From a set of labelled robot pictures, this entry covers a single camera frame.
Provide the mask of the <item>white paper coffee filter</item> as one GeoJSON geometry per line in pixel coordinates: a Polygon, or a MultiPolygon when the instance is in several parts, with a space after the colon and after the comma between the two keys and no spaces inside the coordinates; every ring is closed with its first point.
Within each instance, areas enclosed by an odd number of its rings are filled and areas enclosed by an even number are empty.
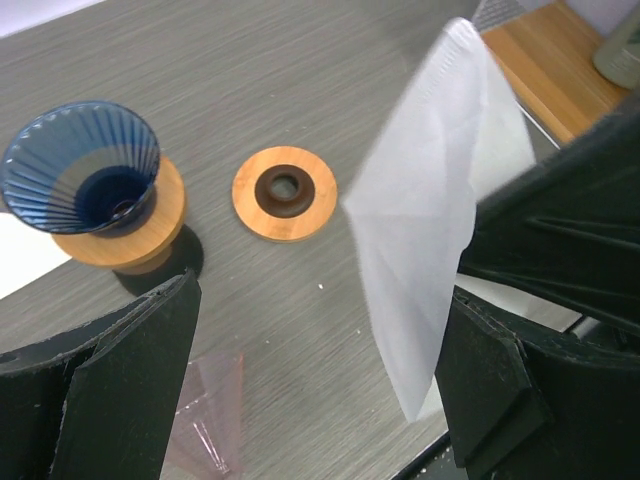
{"type": "Polygon", "coordinates": [[[374,339],[409,422],[431,412],[477,203],[535,162],[501,68],[470,21],[450,20],[342,199],[374,339]]]}

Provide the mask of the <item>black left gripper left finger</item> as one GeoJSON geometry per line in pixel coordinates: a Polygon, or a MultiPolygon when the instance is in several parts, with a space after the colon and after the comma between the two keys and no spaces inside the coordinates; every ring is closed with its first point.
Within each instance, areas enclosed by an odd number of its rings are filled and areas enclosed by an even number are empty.
{"type": "Polygon", "coordinates": [[[4,479],[157,479],[199,315],[187,270],[1,355],[4,479]]]}

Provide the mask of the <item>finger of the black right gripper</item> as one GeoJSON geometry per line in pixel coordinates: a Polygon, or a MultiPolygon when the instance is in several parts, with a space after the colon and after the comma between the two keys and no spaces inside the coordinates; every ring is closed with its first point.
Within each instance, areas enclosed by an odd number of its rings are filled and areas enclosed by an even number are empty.
{"type": "Polygon", "coordinates": [[[481,201],[459,270],[638,332],[638,93],[481,201]]]}

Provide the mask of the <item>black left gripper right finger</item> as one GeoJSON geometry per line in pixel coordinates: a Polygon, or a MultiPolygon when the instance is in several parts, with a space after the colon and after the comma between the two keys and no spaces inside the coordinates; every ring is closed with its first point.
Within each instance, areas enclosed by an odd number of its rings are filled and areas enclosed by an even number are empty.
{"type": "Polygon", "coordinates": [[[639,357],[455,290],[436,368],[471,479],[636,479],[639,357]]]}

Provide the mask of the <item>blue glass dripper cone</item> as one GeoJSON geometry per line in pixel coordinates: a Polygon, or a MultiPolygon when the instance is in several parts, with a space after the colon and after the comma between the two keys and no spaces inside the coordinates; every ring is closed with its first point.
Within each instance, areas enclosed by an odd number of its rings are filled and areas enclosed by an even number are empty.
{"type": "Polygon", "coordinates": [[[33,119],[1,160],[6,212],[45,233],[117,228],[146,208],[159,173],[156,133],[118,103],[77,101],[33,119]]]}

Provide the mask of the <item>bamboo dripper ring holder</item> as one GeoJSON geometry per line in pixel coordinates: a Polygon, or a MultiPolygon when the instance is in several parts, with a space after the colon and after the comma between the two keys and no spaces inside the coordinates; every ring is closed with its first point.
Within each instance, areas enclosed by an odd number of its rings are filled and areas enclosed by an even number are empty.
{"type": "Polygon", "coordinates": [[[161,157],[153,195],[135,220],[97,233],[52,236],[72,259],[123,274],[151,272],[165,263],[184,225],[184,180],[167,156],[161,157]]]}

